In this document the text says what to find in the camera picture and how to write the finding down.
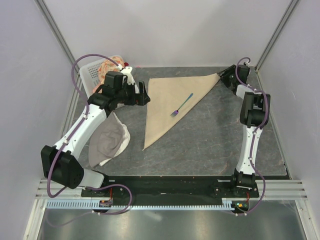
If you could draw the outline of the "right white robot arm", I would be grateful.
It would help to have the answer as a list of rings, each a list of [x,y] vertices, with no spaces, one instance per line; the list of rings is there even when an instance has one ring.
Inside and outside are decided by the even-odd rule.
[[[247,64],[232,65],[218,73],[222,83],[242,99],[239,116],[243,129],[241,152],[229,184],[229,191],[235,197],[257,188],[258,145],[270,117],[271,96],[247,83],[249,73]]]

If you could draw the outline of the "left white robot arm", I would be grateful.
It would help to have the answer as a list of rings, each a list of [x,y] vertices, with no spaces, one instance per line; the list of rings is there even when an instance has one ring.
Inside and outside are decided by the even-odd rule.
[[[94,131],[119,104],[144,106],[150,102],[145,83],[136,83],[132,71],[133,68],[127,66],[120,72],[107,72],[104,84],[88,98],[71,129],[53,146],[42,148],[42,168],[48,182],[54,181],[70,189],[89,187],[99,197],[109,193],[110,185],[104,181],[104,174],[83,168],[78,158]]]

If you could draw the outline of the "beige cloth napkin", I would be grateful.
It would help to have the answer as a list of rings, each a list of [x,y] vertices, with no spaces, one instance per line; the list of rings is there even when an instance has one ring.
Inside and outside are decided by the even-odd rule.
[[[150,147],[176,125],[210,90],[218,83],[218,74],[205,76],[162,77],[148,81],[144,149]],[[178,115],[171,113],[179,108],[186,98],[192,98],[179,110]]]

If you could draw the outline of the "iridescent rainbow fork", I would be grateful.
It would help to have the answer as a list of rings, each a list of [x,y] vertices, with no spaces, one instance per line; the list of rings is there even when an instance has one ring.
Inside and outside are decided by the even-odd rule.
[[[186,98],[186,100],[178,107],[178,109],[174,110],[174,111],[170,114],[170,116],[171,116],[171,117],[177,116],[177,115],[179,114],[179,110],[188,102],[188,100],[189,100],[190,98],[193,97],[193,95],[194,95],[194,94],[191,93],[191,94]]]

